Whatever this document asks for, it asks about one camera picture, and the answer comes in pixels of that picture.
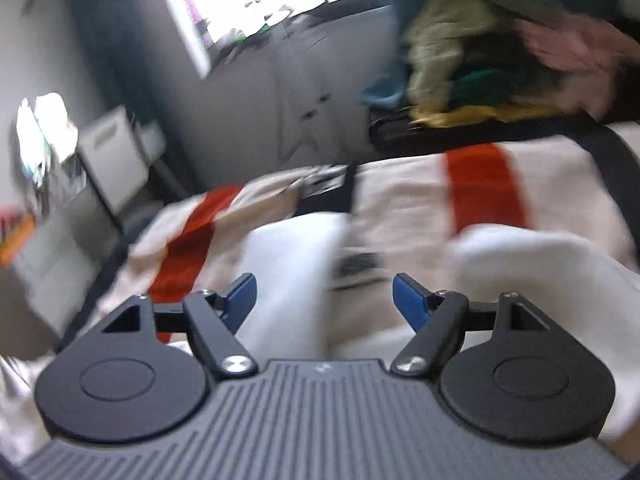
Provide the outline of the dark clothes pile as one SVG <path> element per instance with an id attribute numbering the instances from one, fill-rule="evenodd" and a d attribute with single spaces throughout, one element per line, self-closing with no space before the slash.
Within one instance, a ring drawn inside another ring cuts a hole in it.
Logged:
<path id="1" fill-rule="evenodd" d="M 486 120 L 520 122 L 585 113 L 565 113 L 544 98 L 544 92 L 559 87 L 561 74 L 541 65 L 526 50 L 514 26 L 516 20 L 552 24 L 563 13 L 580 13 L 570 12 L 559 0 L 484 1 L 497 12 L 498 26 L 463 43 L 462 62 L 450 76 L 452 86 L 447 106 L 434 112 L 410 103 L 412 119 L 430 128 L 446 129 Z M 625 65 L 618 71 L 615 100 L 620 94 L 622 73 L 638 65 Z"/>

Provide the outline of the white dressing table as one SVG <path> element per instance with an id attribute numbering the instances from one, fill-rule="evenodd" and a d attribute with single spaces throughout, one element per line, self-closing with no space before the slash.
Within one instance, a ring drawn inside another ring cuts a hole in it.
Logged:
<path id="1" fill-rule="evenodd" d="M 93 188 L 39 223 L 1 268 L 1 353 L 33 360 L 79 312 L 117 231 Z"/>

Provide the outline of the striped bed blanket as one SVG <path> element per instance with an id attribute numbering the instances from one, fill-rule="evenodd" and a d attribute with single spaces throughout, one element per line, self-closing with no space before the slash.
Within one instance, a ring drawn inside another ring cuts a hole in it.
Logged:
<path id="1" fill-rule="evenodd" d="M 244 273 L 254 376 L 183 300 Z M 427 378 L 396 274 L 469 299 Z M 302 168 L 162 209 L 60 352 L 1 362 L 6 479 L 634 479 L 639 129 Z"/>

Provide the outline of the left teal curtain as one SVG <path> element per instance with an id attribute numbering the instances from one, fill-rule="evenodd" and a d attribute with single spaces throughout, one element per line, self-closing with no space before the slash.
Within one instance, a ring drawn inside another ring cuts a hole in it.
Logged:
<path id="1" fill-rule="evenodd" d="M 67 1 L 104 103 L 125 107 L 128 117 L 141 125 L 156 122 L 167 141 L 165 160 L 178 189 L 188 195 L 202 192 L 203 185 L 158 100 L 134 0 Z"/>

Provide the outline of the round vanity mirror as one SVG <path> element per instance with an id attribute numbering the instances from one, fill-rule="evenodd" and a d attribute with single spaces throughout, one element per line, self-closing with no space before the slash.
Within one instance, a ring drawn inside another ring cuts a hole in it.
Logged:
<path id="1" fill-rule="evenodd" d="M 23 174 L 36 188 L 55 162 L 64 164 L 76 153 L 78 129 L 56 92 L 24 99 L 17 109 L 15 130 Z"/>

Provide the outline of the white chair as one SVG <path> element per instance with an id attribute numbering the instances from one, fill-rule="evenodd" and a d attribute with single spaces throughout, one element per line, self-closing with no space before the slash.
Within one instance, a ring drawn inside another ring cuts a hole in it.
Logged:
<path id="1" fill-rule="evenodd" d="M 119 106 L 81 130 L 77 151 L 100 200 L 117 216 L 149 182 L 166 139 L 156 122 L 140 126 Z"/>

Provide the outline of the pink garment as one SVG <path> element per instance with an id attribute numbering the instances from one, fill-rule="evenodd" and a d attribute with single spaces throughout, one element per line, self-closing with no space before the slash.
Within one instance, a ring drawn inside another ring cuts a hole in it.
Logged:
<path id="1" fill-rule="evenodd" d="M 552 24 L 516 20 L 524 47 L 544 67 L 561 74 L 559 87 L 544 92 L 565 113 L 603 118 L 616 97 L 616 75 L 639 64 L 639 43 L 607 21 L 563 13 Z"/>

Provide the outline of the pale green knit garment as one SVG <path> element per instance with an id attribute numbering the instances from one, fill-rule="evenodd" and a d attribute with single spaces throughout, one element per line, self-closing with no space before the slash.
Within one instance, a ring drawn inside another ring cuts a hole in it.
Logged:
<path id="1" fill-rule="evenodd" d="M 440 112 L 449 100 L 450 76 L 462 62 L 465 40 L 492 32 L 497 12 L 484 0 L 428 0 L 405 33 L 412 67 L 411 104 Z"/>

